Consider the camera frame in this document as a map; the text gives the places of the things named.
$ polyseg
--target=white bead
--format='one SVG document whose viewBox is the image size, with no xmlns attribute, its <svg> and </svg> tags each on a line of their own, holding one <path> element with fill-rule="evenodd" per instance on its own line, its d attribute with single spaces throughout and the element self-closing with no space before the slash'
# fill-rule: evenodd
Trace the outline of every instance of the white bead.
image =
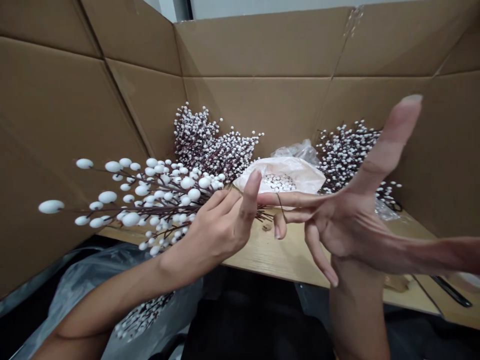
<svg viewBox="0 0 480 360">
<path fill-rule="evenodd" d="M 104 225 L 104 220 L 101 217 L 94 218 L 90 221 L 90 227 L 96 229 Z"/>
<path fill-rule="evenodd" d="M 149 158 L 147 161 L 146 161 L 146 165 L 149 167 L 149 168 L 154 168 L 155 166 L 157 166 L 159 164 L 159 161 L 157 159 L 154 159 L 153 157 Z"/>
<path fill-rule="evenodd" d="M 78 226 L 87 225 L 90 222 L 90 219 L 86 216 L 79 216 L 75 219 L 75 224 Z"/>
<path fill-rule="evenodd" d="M 185 176 L 180 182 L 180 186 L 185 190 L 190 189 L 194 184 L 195 181 L 188 176 Z"/>
<path fill-rule="evenodd" d="M 98 195 L 98 200 L 104 204 L 110 204 L 117 200 L 117 194 L 113 191 L 104 191 Z"/>
<path fill-rule="evenodd" d="M 160 179 L 165 183 L 165 185 L 170 182 L 170 176 L 165 175 L 165 174 L 161 175 Z"/>
<path fill-rule="evenodd" d="M 121 222 L 126 227 L 130 227 L 137 225 L 140 222 L 140 219 L 140 215 L 138 215 L 136 212 L 129 212 L 121 219 Z"/>
<path fill-rule="evenodd" d="M 183 206 L 188 206 L 188 205 L 190 205 L 191 200 L 190 200 L 190 198 L 189 198 L 188 195 L 183 195 L 183 196 L 180 198 L 180 202 L 181 202 L 181 204 L 182 204 Z"/>
<path fill-rule="evenodd" d="M 44 214 L 55 214 L 63 209 L 65 204 L 60 200 L 47 200 L 38 206 L 38 210 Z"/>
<path fill-rule="evenodd" d="M 157 226 L 158 224 L 160 224 L 160 218 L 158 216 L 152 216 L 150 218 L 150 225 Z"/>
<path fill-rule="evenodd" d="M 103 220 L 104 225 L 110 224 L 113 221 L 108 215 L 103 215 L 100 219 Z"/>
<path fill-rule="evenodd" d="M 128 168 L 130 165 L 132 165 L 132 160 L 130 160 L 128 157 L 124 157 L 120 159 L 119 163 L 124 168 Z"/>
<path fill-rule="evenodd" d="M 91 169 L 94 167 L 94 162 L 89 159 L 78 159 L 76 161 L 76 166 L 80 169 Z"/>
<path fill-rule="evenodd" d="M 156 172 L 153 168 L 151 168 L 151 167 L 146 167 L 146 168 L 145 168 L 145 174 L 146 174 L 147 176 L 155 176 L 155 175 L 157 174 L 157 172 Z"/>
<path fill-rule="evenodd" d="M 193 188 L 188 192 L 188 197 L 190 198 L 191 201 L 197 201 L 200 199 L 200 190 Z"/>
<path fill-rule="evenodd" d="M 132 169 L 133 171 L 138 171 L 140 170 L 140 168 L 141 166 L 138 162 L 134 162 L 130 164 L 130 169 Z"/>
<path fill-rule="evenodd" d="M 135 188 L 135 194 L 138 196 L 145 196 L 149 193 L 149 188 L 145 185 L 140 185 Z"/>
<path fill-rule="evenodd" d="M 165 192 L 162 190 L 155 191 L 155 199 L 162 199 L 165 196 Z"/>
<path fill-rule="evenodd" d="M 202 189 L 207 189 L 210 186 L 210 179 L 208 177 L 202 177 L 198 181 L 198 186 L 200 186 Z"/>
<path fill-rule="evenodd" d="M 123 201 L 125 203 L 131 203 L 133 200 L 135 200 L 135 196 L 133 196 L 132 194 L 128 194 L 123 197 Z"/>
<path fill-rule="evenodd" d="M 166 192 L 165 195 L 163 196 L 163 198 L 164 198 L 166 201 L 172 200 L 173 197 L 174 197 L 174 195 L 173 195 L 171 192 Z"/>
<path fill-rule="evenodd" d="M 104 203 L 100 201 L 94 201 L 89 206 L 90 210 L 100 210 L 104 207 Z"/>
<path fill-rule="evenodd" d="M 105 169 L 111 173 L 116 173 L 122 169 L 122 165 L 116 161 L 109 161 L 105 164 Z"/>
</svg>

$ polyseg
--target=clear plastic bag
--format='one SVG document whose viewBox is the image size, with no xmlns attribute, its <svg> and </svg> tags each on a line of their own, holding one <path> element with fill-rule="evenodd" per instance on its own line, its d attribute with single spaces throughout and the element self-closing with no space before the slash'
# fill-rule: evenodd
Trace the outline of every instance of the clear plastic bag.
<svg viewBox="0 0 480 360">
<path fill-rule="evenodd" d="M 317 157 L 317 150 L 312 146 L 310 139 L 303 140 L 302 143 L 295 143 L 291 146 L 282 146 L 271 153 L 272 158 L 292 157 L 305 160 L 310 165 L 317 167 L 320 160 Z"/>
<path fill-rule="evenodd" d="M 250 174 L 260 170 L 264 178 L 268 174 L 287 175 L 293 179 L 296 191 L 308 194 L 316 194 L 325 182 L 324 174 L 305 160 L 297 157 L 268 157 L 255 161 L 233 181 L 240 191 L 243 191 Z M 272 188 L 264 181 L 260 183 L 259 193 L 271 193 Z"/>
<path fill-rule="evenodd" d="M 70 310 L 91 290 L 111 277 L 151 256 L 132 244 L 120 244 L 89 256 L 65 272 L 48 310 L 48 318 L 27 339 L 14 360 L 30 359 Z M 113 333 L 102 359 L 148 359 L 160 343 L 166 343 L 188 325 L 202 297 L 203 279 L 175 292 L 156 321 L 144 333 L 127 342 Z"/>
</svg>

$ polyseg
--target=fingernail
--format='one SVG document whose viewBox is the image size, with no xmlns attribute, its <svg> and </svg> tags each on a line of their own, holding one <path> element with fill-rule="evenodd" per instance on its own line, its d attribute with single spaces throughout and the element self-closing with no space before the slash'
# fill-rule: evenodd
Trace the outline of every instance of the fingernail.
<svg viewBox="0 0 480 360">
<path fill-rule="evenodd" d="M 262 177 L 262 174 L 258 169 L 253 170 L 253 172 L 250 175 L 253 180 L 258 180 L 260 177 Z"/>
<path fill-rule="evenodd" d="M 330 282 L 330 284 L 336 288 L 339 285 L 339 282 L 335 279 L 335 276 L 328 270 L 324 272 L 326 279 Z"/>
<path fill-rule="evenodd" d="M 406 96 L 402 99 L 402 101 L 416 101 L 418 103 L 421 103 L 422 102 L 422 99 L 424 98 L 423 95 L 420 95 L 420 94 L 413 94 L 413 95 L 409 95 L 409 96 Z"/>
</svg>

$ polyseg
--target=cardboard flap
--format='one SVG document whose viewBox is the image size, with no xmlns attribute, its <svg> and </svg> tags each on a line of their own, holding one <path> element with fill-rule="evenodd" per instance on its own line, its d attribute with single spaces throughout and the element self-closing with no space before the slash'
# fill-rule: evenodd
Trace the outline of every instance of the cardboard flap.
<svg viewBox="0 0 480 360">
<path fill-rule="evenodd" d="M 473 70 L 480 70 L 480 16 L 455 45 L 439 73 L 452 74 Z"/>
<path fill-rule="evenodd" d="M 435 77 L 392 175 L 398 199 L 438 237 L 480 236 L 480 71 Z"/>
<path fill-rule="evenodd" d="M 0 35 L 101 56 L 77 0 L 0 1 Z"/>
<path fill-rule="evenodd" d="M 184 76 L 328 77 L 351 7 L 185 21 L 174 25 Z"/>
<path fill-rule="evenodd" d="M 186 77 L 183 79 L 192 112 L 202 106 L 220 131 L 231 126 L 243 136 L 265 133 L 254 157 L 268 158 L 282 146 L 309 139 L 327 94 L 330 78 Z"/>
<path fill-rule="evenodd" d="M 181 75 L 174 28 L 144 0 L 81 0 L 106 58 Z"/>
<path fill-rule="evenodd" d="M 74 224 L 78 214 L 41 214 L 39 203 L 86 208 L 101 191 L 120 191 L 111 174 L 73 159 L 102 168 L 123 157 L 144 162 L 147 153 L 103 61 L 4 37 L 0 53 L 1 191 L 14 204 L 2 222 L 4 294 L 93 233 Z"/>
<path fill-rule="evenodd" d="M 336 76 L 431 76 L 471 24 L 477 0 L 363 5 L 348 25 Z"/>
<path fill-rule="evenodd" d="M 320 131 L 365 119 L 368 128 L 384 126 L 390 111 L 402 98 L 423 94 L 429 77 L 334 77 L 316 124 L 312 142 Z"/>
<path fill-rule="evenodd" d="M 157 159 L 174 158 L 175 114 L 187 100 L 182 78 L 120 61 L 107 63 L 148 152 Z"/>
</svg>

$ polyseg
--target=cardboard wall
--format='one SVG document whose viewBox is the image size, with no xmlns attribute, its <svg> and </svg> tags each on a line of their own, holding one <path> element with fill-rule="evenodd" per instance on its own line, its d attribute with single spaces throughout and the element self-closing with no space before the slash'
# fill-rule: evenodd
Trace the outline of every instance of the cardboard wall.
<svg viewBox="0 0 480 360">
<path fill-rule="evenodd" d="M 1 297 L 95 232 L 76 226 L 73 214 L 37 210 L 49 199 L 88 208 L 115 189 L 109 174 L 73 159 L 102 167 L 141 162 L 147 152 L 102 60 L 5 37 L 0 53 L 1 194 L 13 208 L 2 217 Z"/>
</svg>

